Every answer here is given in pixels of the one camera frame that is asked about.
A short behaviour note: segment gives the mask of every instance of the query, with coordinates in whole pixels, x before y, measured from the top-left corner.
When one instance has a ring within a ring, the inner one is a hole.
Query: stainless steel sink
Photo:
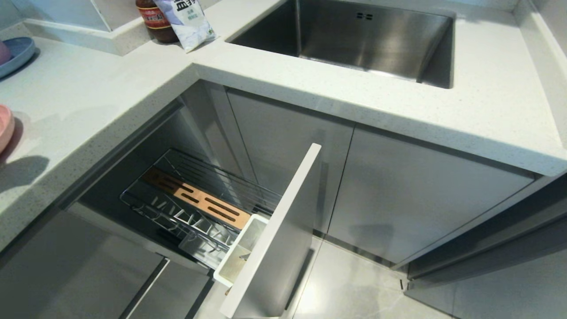
[[[230,41],[449,89],[453,19],[335,0],[288,0]]]

